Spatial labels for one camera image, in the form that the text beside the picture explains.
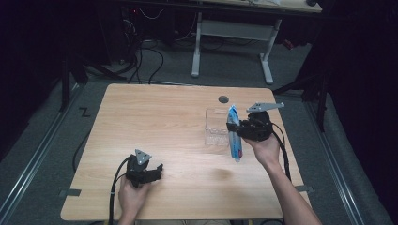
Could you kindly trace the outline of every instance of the human hand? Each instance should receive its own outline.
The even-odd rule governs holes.
[[[134,187],[126,176],[120,178],[119,202],[122,208],[122,215],[119,225],[131,225],[138,212],[144,206],[150,183],[143,184],[141,188]]]
[[[274,134],[262,142],[243,140],[253,148],[255,157],[268,172],[272,168],[281,167],[279,163],[280,146]]]

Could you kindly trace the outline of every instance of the table top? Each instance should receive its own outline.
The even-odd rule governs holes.
[[[203,2],[240,5],[247,7],[274,8],[301,12],[317,12],[320,13],[322,8],[319,4],[310,7],[305,0],[202,0]]]
[[[219,96],[229,102],[220,103]],[[152,183],[138,219],[281,218],[269,177],[248,144],[242,142],[240,162],[231,158],[228,145],[205,144],[207,109],[235,104],[239,118],[246,119],[254,102],[275,99],[266,88],[109,85],[70,186],[81,193],[66,198],[61,217],[108,219],[116,170],[137,148],[152,156],[149,170],[163,164],[161,180]],[[279,110],[268,114],[285,134],[292,182],[303,185]],[[301,195],[309,203],[307,194]]]

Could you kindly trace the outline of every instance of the metal bracket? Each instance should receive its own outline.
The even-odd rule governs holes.
[[[152,158],[152,156],[139,149],[135,149],[135,156],[137,157],[137,162],[140,166]]]
[[[281,103],[261,103],[256,102],[249,109],[246,110],[247,113],[260,113],[267,110],[277,109],[284,107],[283,102]]]

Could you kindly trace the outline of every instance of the clear plastic container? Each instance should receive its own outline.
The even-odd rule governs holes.
[[[228,145],[227,109],[206,109],[205,144]]]

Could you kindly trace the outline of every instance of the wrist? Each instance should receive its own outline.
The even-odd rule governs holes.
[[[136,215],[122,213],[118,225],[133,225],[135,221],[135,216]]]
[[[279,173],[283,173],[282,166],[278,161],[270,162],[264,165],[269,176],[278,175]]]

